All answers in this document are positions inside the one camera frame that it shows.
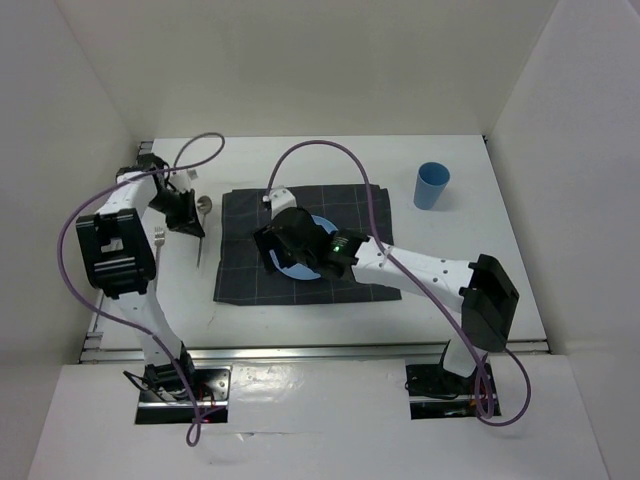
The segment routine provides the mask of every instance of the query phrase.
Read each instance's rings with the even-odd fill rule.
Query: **blue plate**
[[[311,215],[311,217],[313,218],[313,221],[316,223],[316,225],[320,225],[321,227],[323,227],[327,231],[327,233],[335,232],[336,230],[338,230],[336,226],[326,218],[318,217],[317,215]],[[299,263],[296,263],[293,267],[280,268],[278,259],[276,258],[276,254],[274,253],[274,251],[271,250],[269,254],[271,255],[271,259],[273,260],[273,264],[276,266],[276,268],[280,272],[284,273],[287,277],[293,278],[295,280],[316,280],[320,278],[319,274]]]

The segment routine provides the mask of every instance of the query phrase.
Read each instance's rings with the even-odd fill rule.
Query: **fork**
[[[156,278],[154,283],[158,286],[158,276],[160,275],[160,249],[165,242],[165,229],[156,227],[153,232],[153,244],[156,246]]]

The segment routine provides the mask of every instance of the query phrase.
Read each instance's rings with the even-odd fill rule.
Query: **white table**
[[[207,218],[203,259],[196,269],[198,240],[171,233],[162,251],[158,296],[167,318],[189,348],[241,346],[311,346],[442,343],[451,336],[446,320],[418,296],[402,301],[342,305],[236,307],[214,303],[213,290],[220,252],[220,206],[223,193],[238,188],[263,188],[279,156],[306,138],[229,138],[220,157],[198,170],[196,195],[214,204]],[[482,137],[379,136],[334,137],[364,163],[373,183],[389,189],[396,245],[451,259],[496,256],[516,288],[520,303],[511,340],[545,340],[531,287],[507,217]],[[159,139],[153,152],[173,163],[186,139]],[[206,139],[183,157],[192,163],[219,145]],[[413,205],[417,169],[439,161],[451,171],[451,182],[433,211]],[[314,146],[294,153],[276,178],[276,185],[359,183],[351,160],[338,150]],[[162,216],[148,210],[143,223],[151,239]],[[119,313],[105,300],[103,307]],[[136,349],[129,329],[100,321],[102,349]]]
[[[29,479],[608,478],[567,359],[521,358],[531,407],[498,429],[410,420],[402,360],[234,365],[229,423],[203,427],[193,449],[185,425],[133,424],[137,391],[123,366],[66,366]],[[492,365],[513,415],[520,372],[508,357]]]

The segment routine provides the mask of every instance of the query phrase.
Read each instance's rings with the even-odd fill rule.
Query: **grid pattern placemat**
[[[299,206],[338,228],[371,234],[364,185],[291,187]],[[371,186],[376,227],[393,244],[389,192]],[[222,245],[213,299],[232,305],[309,305],[400,300],[400,291],[324,279],[299,281],[279,272],[267,275],[253,232],[271,221],[262,189],[233,190],[222,196]]]

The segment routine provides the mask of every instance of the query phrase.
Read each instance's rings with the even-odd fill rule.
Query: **cup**
[[[420,210],[433,208],[450,178],[449,169],[441,163],[423,163],[418,169],[413,204]]]

